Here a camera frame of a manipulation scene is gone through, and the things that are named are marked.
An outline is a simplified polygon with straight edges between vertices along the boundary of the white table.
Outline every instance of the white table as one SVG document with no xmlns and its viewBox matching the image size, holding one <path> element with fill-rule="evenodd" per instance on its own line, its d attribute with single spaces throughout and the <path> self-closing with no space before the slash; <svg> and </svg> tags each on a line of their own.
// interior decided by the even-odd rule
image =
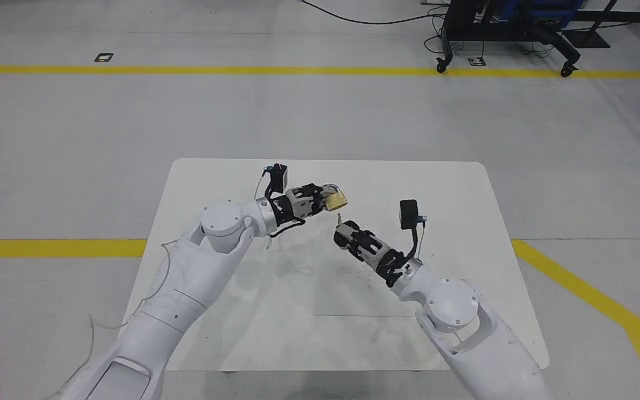
<svg viewBox="0 0 640 400">
<path fill-rule="evenodd" d="M 165 257 L 160 243 L 197 222 L 213 199 L 251 199 L 262 168 L 289 166 L 289 187 L 336 183 L 343 219 L 399 250 L 399 201 L 428 217 L 422 259 L 441 277 L 482 290 L 541 368 L 549 364 L 507 230 L 484 167 L 462 162 L 180 159 L 169 173 L 127 315 Z M 446 364 L 414 320 L 364 264 L 333 243 L 335 213 L 321 213 L 266 250 L 257 239 L 220 299 L 186 333 L 169 370 L 441 370 Z"/>
</svg>

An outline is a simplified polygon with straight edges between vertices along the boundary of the small yellow object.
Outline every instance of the small yellow object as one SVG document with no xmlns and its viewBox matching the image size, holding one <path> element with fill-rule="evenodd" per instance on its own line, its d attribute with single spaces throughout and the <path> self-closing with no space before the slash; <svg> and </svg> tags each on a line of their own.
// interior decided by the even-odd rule
<svg viewBox="0 0 640 400">
<path fill-rule="evenodd" d="M 334 211 L 338 208 L 346 206 L 348 203 L 347 198 L 344 193 L 336 192 L 325 199 L 325 204 L 327 205 L 327 210 Z"/>
</svg>

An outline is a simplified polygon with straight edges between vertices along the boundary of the floor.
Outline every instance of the floor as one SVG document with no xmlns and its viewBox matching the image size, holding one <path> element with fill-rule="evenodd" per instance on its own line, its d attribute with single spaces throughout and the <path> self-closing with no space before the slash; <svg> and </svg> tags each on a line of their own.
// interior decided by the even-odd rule
<svg viewBox="0 0 640 400">
<path fill-rule="evenodd" d="M 417 0 L 318 0 L 366 20 Z M 296 0 L 0 0 L 0 65 L 433 67 L 430 20 L 362 26 Z M 584 70 L 638 70 L 640 27 Z M 453 67 L 481 52 L 466 43 Z M 490 69 L 559 70 L 487 44 Z M 0 75 L 0 238 L 145 238 L 181 157 L 485 165 L 512 238 L 640 314 L 640 80 Z M 0 259 L 0 398 L 54 391 L 124 314 L 139 259 Z M 637 399 L 622 328 L 527 263 L 558 399 Z M 98 331 L 96 351 L 115 339 Z M 468 399 L 451 372 L 170 373 L 164 399 Z"/>
</svg>

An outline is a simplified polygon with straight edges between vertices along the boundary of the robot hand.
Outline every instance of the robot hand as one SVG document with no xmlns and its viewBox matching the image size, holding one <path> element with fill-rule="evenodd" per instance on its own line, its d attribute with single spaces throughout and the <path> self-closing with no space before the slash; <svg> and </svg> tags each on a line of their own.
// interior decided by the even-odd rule
<svg viewBox="0 0 640 400">
<path fill-rule="evenodd" d="M 416 319 L 442 358 L 478 400 L 551 400 L 538 365 L 511 328 L 466 281 L 436 278 L 414 258 L 418 215 L 415 200 L 403 200 L 401 226 L 411 229 L 414 243 L 407 256 L 391 248 L 353 221 L 339 223 L 334 242 L 366 263 L 401 301 L 416 301 Z M 445 334 L 479 320 L 478 329 L 452 346 Z"/>
<path fill-rule="evenodd" d="M 218 299 L 253 239 L 275 237 L 304 218 L 347 201 L 337 186 L 308 184 L 287 190 L 287 168 L 265 168 L 271 181 L 265 196 L 246 203 L 217 201 L 204 207 L 197 227 L 183 235 L 158 267 L 149 295 L 141 301 L 118 340 L 70 378 L 65 400 L 157 400 L 164 371 L 184 333 Z M 295 223 L 282 227 L 291 221 Z M 207 238 L 209 246 L 203 244 Z"/>
</svg>

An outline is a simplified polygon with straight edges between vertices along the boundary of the yellow floor line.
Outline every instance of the yellow floor line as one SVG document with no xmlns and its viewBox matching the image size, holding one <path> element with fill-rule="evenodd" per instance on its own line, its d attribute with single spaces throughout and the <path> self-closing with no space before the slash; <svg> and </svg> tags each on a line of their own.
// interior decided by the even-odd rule
<svg viewBox="0 0 640 400">
<path fill-rule="evenodd" d="M 0 65 L 0 75 L 350 75 L 439 76 L 472 78 L 561 78 L 547 69 L 435 67 L 286 67 L 286 66 L 118 66 L 118 65 Z M 575 71 L 573 79 L 640 79 L 640 71 Z"/>
<path fill-rule="evenodd" d="M 640 318 L 522 240 L 511 241 L 520 259 L 618 323 L 640 357 Z M 3 239 L 0 258 L 142 257 L 145 239 Z"/>
<path fill-rule="evenodd" d="M 516 256 L 622 326 L 640 357 L 640 317 L 524 241 L 511 243 Z"/>
<path fill-rule="evenodd" d="M 0 258 L 142 257 L 145 239 L 4 239 Z"/>
</svg>

